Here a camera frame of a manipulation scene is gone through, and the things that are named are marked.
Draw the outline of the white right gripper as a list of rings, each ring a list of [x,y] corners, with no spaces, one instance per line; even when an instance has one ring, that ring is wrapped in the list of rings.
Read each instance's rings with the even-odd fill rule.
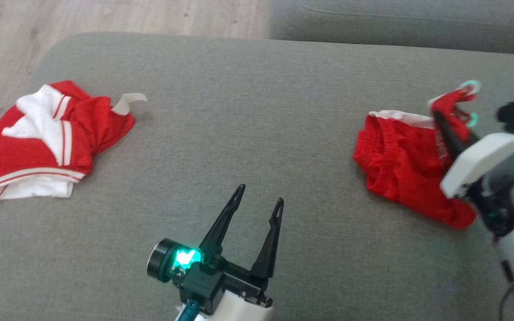
[[[462,197],[472,184],[514,155],[514,134],[498,132],[479,140],[473,131],[479,122],[475,112],[456,105],[455,113],[446,116],[434,110],[433,117],[439,149],[454,161],[440,183],[448,199]]]

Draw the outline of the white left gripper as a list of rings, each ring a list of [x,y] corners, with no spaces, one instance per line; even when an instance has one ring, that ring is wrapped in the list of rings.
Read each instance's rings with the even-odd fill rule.
[[[269,233],[251,269],[222,257],[222,242],[245,192],[240,184],[198,248],[164,239],[153,248],[147,274],[177,287],[178,321],[271,321],[273,299],[266,295],[274,275],[284,200],[269,218]]]

